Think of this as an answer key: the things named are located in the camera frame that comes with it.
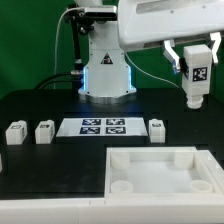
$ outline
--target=black tabletop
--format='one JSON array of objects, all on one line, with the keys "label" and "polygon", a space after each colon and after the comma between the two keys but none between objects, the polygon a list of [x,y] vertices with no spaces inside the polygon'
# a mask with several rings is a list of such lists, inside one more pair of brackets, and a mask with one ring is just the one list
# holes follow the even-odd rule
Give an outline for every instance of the black tabletop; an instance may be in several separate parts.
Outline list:
[{"label": "black tabletop", "polygon": [[[0,199],[103,197],[107,147],[195,146],[210,150],[223,166],[224,105],[204,97],[198,110],[188,109],[182,89],[140,89],[136,97],[117,105],[80,101],[70,90],[23,90],[0,101]],[[54,120],[56,132],[64,118],[143,117],[161,119],[166,142],[149,137],[54,138],[35,144],[40,121]],[[13,121],[25,120],[28,136],[20,146],[7,146],[5,131]]]}]

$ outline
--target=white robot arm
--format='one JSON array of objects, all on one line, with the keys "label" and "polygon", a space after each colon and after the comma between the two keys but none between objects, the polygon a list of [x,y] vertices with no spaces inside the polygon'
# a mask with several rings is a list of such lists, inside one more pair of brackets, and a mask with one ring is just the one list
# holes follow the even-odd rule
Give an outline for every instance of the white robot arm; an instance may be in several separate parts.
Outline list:
[{"label": "white robot arm", "polygon": [[[182,72],[188,107],[198,109],[210,90],[212,64],[224,30],[224,0],[122,0],[118,7],[120,47],[136,51],[164,46],[175,73]],[[184,69],[172,47],[209,37],[210,45],[184,48]]]},{"label": "white robot arm", "polygon": [[74,0],[79,7],[103,5],[103,0]]},{"label": "white robot arm", "polygon": [[224,30],[224,0],[122,0],[120,46],[136,51],[158,41]]}]

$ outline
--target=green backdrop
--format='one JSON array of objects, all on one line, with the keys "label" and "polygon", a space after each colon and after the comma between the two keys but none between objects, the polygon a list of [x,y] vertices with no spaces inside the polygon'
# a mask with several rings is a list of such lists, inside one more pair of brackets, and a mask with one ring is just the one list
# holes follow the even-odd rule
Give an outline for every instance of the green backdrop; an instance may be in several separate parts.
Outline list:
[{"label": "green backdrop", "polygon": [[[32,89],[53,74],[57,22],[70,3],[72,0],[0,0],[0,98],[13,90]],[[105,3],[117,4],[117,0]],[[87,63],[87,38],[82,38],[81,43],[82,58]],[[182,55],[183,46],[176,50]],[[181,76],[173,75],[161,48],[131,53],[130,57],[143,70],[181,85]],[[211,92],[224,102],[224,41],[218,57],[220,63],[213,69]],[[73,60],[70,25],[63,23],[58,72],[70,71]],[[173,88],[135,69],[133,84],[137,88]]]}]

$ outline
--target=white cube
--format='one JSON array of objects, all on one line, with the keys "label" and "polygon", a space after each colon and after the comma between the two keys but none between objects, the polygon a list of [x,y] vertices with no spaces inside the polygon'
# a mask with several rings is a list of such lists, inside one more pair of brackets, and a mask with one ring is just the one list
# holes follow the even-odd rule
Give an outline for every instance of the white cube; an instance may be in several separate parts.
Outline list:
[{"label": "white cube", "polygon": [[165,143],[166,129],[162,120],[149,121],[149,136],[152,143]]},{"label": "white cube", "polygon": [[35,130],[36,144],[50,144],[54,134],[54,121],[41,121]]},{"label": "white cube", "polygon": [[12,122],[6,131],[7,145],[21,145],[27,136],[27,123],[25,121]]}]

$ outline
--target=circular hole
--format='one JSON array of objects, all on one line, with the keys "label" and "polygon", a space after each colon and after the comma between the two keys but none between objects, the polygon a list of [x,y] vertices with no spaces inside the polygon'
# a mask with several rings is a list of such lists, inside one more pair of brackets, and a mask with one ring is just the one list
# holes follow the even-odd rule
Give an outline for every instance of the circular hole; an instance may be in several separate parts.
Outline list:
[{"label": "circular hole", "polygon": [[131,182],[119,180],[111,184],[111,193],[132,193],[134,186]]},{"label": "circular hole", "polygon": [[190,184],[190,189],[194,193],[211,193],[213,186],[204,180],[194,180]]}]

